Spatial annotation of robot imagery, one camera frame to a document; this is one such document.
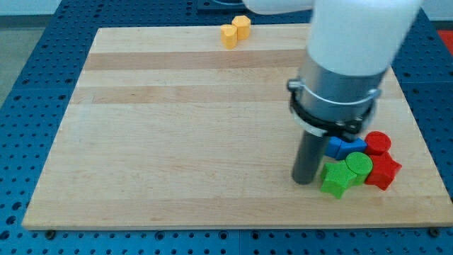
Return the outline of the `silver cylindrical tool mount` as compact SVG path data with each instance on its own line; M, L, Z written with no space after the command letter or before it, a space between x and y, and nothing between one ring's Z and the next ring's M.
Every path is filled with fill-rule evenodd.
M308 133L352 142L374 117L383 76L338 74L306 54L297 77L287 81L289 110Z

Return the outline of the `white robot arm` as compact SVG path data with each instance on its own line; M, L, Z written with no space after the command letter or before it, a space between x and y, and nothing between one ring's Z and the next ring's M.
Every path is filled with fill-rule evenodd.
M421 0L243 0L260 15L311 9L311 32L289 109L304 134L292 178L314 180L330 137L352 142L374 116L379 85L418 15Z

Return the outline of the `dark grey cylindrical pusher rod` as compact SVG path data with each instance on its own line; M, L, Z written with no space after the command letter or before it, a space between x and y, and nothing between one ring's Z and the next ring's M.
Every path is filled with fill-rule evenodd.
M314 180L329 140L330 137L319 137L304 131L292 169L292 178L296 183L306 185Z

